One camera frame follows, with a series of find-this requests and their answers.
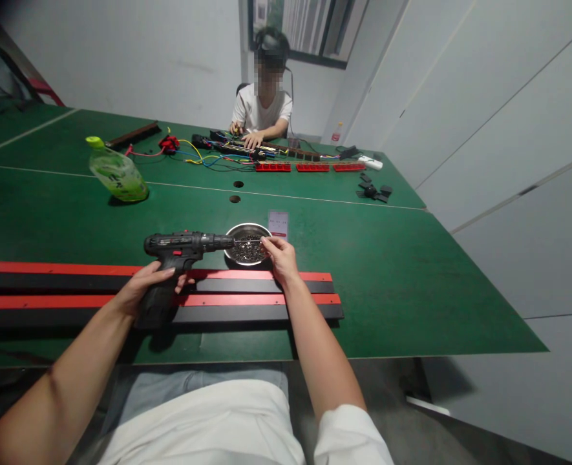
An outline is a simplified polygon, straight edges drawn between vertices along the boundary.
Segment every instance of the plastic bottle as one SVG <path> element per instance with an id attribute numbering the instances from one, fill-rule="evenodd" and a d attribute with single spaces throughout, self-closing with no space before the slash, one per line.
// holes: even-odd
<path id="1" fill-rule="evenodd" d="M 333 136 L 331 136 L 331 145 L 337 145 L 339 142 L 339 138 L 342 135 L 342 122 L 340 121 L 333 132 Z"/>
<path id="2" fill-rule="evenodd" d="M 148 186 L 130 158 L 114 152 L 98 137 L 85 139 L 92 147 L 90 170 L 123 202 L 139 202 L 148 197 Z"/>

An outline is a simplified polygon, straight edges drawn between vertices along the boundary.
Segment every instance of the green bottle cap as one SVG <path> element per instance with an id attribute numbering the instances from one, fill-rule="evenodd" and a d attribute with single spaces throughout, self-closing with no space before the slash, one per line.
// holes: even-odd
<path id="1" fill-rule="evenodd" d="M 105 143 L 102 141 L 102 139 L 97 138 L 96 136 L 90 136 L 85 138 L 85 140 L 93 149 L 102 149 L 105 146 Z"/>

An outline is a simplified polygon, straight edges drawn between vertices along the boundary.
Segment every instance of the white t-shirt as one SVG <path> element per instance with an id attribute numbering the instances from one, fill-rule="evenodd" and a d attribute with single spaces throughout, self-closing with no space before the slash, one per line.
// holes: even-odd
<path id="1" fill-rule="evenodd" d="M 291 113 L 292 98 L 285 91 L 278 90 L 271 105 L 264 108 L 256 95 L 255 84 L 249 84 L 236 96 L 232 121 L 238 121 L 245 129 L 256 132 L 273 126 L 279 118 L 289 122 Z"/>
<path id="2" fill-rule="evenodd" d="M 213 384 L 118 426 L 99 463 L 304 464 L 288 410 L 284 393 L 269 382 Z M 323 415 L 314 462 L 393 465 L 370 416 L 350 405 Z"/>

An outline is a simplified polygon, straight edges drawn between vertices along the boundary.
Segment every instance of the cordless drill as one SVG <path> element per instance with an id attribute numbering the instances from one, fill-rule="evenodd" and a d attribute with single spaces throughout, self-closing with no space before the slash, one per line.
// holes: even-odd
<path id="1" fill-rule="evenodd" d="M 140 304 L 135 328 L 156 329 L 163 326 L 173 306 L 175 288 L 181 274 L 190 270 L 195 262 L 203 259 L 205 252 L 231 249 L 236 245 L 234 237 L 225 234 L 202 232 L 174 232 L 148 236 L 143 249 L 148 255 L 158 257 L 159 270 L 175 268 L 174 275 L 150 286 Z"/>

